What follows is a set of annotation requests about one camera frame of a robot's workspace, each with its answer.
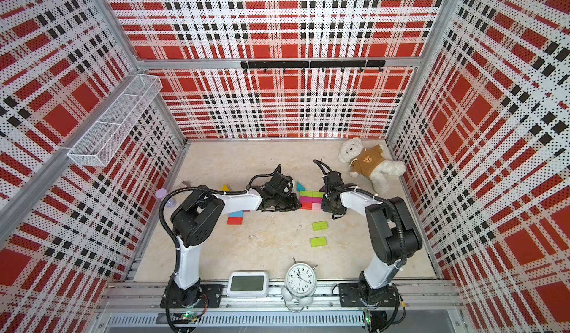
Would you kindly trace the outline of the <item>red block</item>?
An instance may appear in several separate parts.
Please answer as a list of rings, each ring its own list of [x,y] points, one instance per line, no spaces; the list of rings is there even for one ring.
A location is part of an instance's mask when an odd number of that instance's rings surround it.
[[[303,203],[301,204],[301,209],[303,209],[303,210],[309,210],[309,211],[310,211],[310,210],[313,209],[313,204],[310,203],[310,202],[303,202]]]
[[[243,224],[243,217],[229,217],[227,224],[229,226],[241,226]]]

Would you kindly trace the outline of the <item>red block front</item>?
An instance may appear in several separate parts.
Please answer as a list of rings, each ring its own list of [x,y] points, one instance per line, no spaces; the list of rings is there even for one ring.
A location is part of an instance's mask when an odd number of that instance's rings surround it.
[[[227,224],[229,226],[241,226],[243,224],[243,217],[229,217]]]

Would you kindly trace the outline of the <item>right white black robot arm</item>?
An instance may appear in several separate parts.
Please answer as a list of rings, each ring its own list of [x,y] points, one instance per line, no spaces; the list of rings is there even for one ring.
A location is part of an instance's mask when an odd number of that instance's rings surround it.
[[[379,305],[408,258],[422,248],[419,230],[402,198],[385,199],[345,184],[337,171],[324,174],[323,180],[323,211],[336,220],[351,210],[367,221],[374,256],[360,274],[358,290],[363,304]]]

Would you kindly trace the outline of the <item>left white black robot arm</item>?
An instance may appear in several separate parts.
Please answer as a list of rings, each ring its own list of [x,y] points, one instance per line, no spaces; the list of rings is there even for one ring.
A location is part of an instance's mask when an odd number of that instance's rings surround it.
[[[208,294],[200,287],[200,253],[220,217],[239,211],[290,212],[301,208],[294,180],[276,169],[252,177],[242,191],[185,187],[168,193],[158,218],[175,246],[175,267],[160,306],[167,309],[203,306]]]

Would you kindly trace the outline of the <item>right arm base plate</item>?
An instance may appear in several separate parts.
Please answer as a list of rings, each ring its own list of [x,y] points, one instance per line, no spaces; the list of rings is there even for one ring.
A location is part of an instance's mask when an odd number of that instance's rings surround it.
[[[338,284],[338,296],[342,307],[396,307],[400,304],[394,286],[372,289],[364,282]]]

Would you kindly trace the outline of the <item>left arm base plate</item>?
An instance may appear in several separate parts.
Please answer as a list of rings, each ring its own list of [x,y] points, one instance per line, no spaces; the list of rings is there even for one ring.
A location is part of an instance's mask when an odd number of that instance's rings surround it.
[[[175,283],[168,286],[160,302],[160,308],[165,309],[203,309],[218,308],[223,295],[224,286],[221,284],[199,284],[190,288],[179,288]]]

